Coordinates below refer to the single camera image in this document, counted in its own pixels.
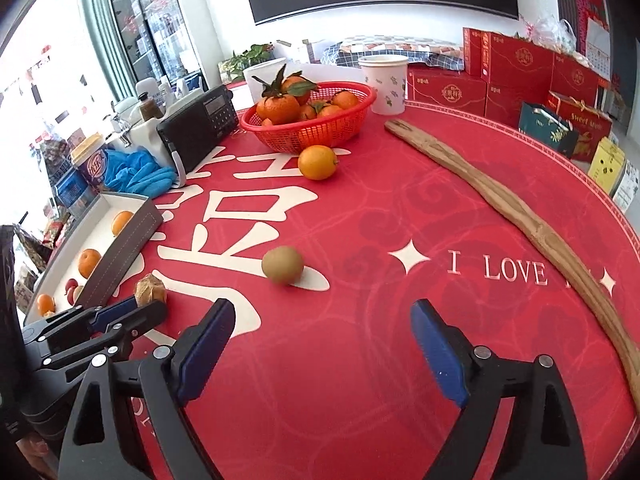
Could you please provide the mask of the left hand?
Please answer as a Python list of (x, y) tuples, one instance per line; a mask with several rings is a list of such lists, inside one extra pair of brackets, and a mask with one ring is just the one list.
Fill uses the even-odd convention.
[(51, 467), (53, 457), (49, 445), (36, 434), (30, 434), (17, 441), (17, 447), (25, 456), (29, 465), (38, 472), (43, 479), (56, 479), (58, 475)]

